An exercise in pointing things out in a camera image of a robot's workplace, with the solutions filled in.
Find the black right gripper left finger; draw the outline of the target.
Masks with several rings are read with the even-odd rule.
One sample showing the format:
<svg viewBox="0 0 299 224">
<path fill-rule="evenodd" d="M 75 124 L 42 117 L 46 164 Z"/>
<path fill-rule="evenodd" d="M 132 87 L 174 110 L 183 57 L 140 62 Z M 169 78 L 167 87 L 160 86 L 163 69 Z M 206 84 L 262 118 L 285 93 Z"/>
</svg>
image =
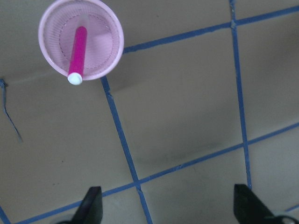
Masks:
<svg viewBox="0 0 299 224">
<path fill-rule="evenodd" d="M 100 224 L 103 218 L 101 186 L 90 187 L 71 224 Z"/>
</svg>

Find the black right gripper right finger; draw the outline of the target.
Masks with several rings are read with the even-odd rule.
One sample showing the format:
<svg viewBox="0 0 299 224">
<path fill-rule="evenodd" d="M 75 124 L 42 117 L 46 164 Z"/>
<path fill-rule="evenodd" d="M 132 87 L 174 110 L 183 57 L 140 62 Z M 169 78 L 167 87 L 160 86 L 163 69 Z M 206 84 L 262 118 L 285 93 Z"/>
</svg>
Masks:
<svg viewBox="0 0 299 224">
<path fill-rule="evenodd" d="M 280 218 L 245 184 L 234 185 L 234 216 L 240 224 L 279 224 Z"/>
</svg>

